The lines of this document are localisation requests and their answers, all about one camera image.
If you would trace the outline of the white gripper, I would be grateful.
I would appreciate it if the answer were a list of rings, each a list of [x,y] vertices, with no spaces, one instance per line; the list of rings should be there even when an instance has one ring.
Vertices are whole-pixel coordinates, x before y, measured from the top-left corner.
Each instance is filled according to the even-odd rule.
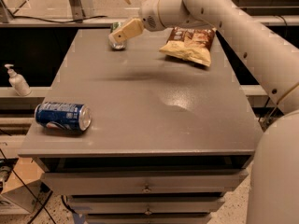
[[[144,27],[149,31],[162,31],[164,26],[159,18],[160,0],[140,0],[138,18],[131,18],[118,28],[114,35],[120,41],[126,41],[143,33]]]

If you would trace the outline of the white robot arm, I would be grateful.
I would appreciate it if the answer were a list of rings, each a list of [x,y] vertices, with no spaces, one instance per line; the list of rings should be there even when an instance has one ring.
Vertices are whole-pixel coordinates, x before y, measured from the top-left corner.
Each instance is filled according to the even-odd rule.
[[[138,17],[109,36],[208,24],[235,52],[238,81],[258,83],[283,116],[263,133],[251,171],[247,224],[299,224],[299,50],[232,0],[142,0]]]

